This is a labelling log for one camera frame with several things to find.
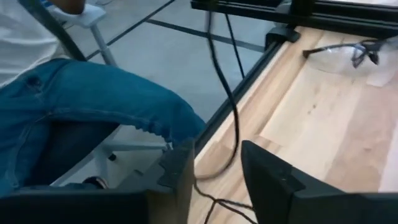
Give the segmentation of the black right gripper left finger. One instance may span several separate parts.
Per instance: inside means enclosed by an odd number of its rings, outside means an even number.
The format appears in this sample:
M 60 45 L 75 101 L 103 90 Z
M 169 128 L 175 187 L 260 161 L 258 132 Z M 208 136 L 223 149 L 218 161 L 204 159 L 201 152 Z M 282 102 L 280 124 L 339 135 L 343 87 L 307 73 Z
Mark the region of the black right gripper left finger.
M 187 224 L 194 182 L 188 143 L 111 190 L 24 190 L 0 198 L 0 224 Z

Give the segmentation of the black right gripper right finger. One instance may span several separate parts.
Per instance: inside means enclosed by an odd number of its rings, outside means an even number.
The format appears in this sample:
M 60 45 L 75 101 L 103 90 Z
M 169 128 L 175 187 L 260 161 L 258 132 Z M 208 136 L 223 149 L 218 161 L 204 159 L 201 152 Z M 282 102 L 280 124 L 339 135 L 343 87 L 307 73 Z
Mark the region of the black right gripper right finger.
M 241 163 L 258 224 L 398 224 L 398 193 L 346 193 L 247 140 Z

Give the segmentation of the person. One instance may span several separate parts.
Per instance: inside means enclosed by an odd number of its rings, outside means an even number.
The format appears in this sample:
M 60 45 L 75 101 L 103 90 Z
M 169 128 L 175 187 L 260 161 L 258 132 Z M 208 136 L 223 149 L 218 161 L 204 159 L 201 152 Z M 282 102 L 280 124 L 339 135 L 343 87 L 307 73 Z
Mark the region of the person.
M 205 122 L 181 97 L 117 67 L 70 58 L 20 0 L 0 0 L 0 197 L 27 188 L 52 121 L 106 121 L 174 147 Z

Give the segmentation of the white office chair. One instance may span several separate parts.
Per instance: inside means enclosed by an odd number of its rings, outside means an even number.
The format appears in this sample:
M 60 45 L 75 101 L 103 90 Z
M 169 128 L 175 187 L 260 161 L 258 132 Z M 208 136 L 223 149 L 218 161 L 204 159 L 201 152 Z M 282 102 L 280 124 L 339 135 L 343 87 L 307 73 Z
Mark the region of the white office chair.
M 67 14 L 56 6 L 49 6 L 48 9 L 51 15 L 55 16 L 55 18 L 57 19 L 69 22 L 73 25 L 90 29 L 96 43 L 99 46 L 99 52 L 105 64 L 112 65 L 114 67 L 117 65 L 107 43 L 104 41 L 103 36 L 98 28 L 99 21 L 103 20 L 106 16 L 106 11 L 103 8 L 87 3 L 85 4 L 84 12 L 81 15 Z M 73 174 L 76 174 L 81 168 L 87 165 L 90 161 L 95 161 L 96 168 L 99 174 L 107 179 L 108 162 L 114 162 L 117 160 L 115 152 L 148 150 L 161 150 L 165 152 L 172 148 L 170 144 L 167 143 L 162 144 L 159 142 L 133 141 L 128 144 L 125 142 L 117 141 L 114 138 L 121 128 L 114 125 L 108 127 L 106 124 L 100 123 L 97 125 L 97 127 L 94 127 L 92 124 L 85 123 L 66 124 L 64 128 L 59 128 L 59 131 L 66 131 L 68 128 L 72 128 L 75 131 L 83 131 L 85 128 L 93 128 L 92 131 L 88 131 L 88 134 L 94 137 L 93 141 L 89 142 L 89 145 L 93 148 L 90 150 L 90 153 L 82 160 L 75 163 L 74 165 L 69 166 L 69 169 L 52 183 L 53 186 L 60 186 Z M 101 142 L 95 145 L 94 141 L 97 140 Z

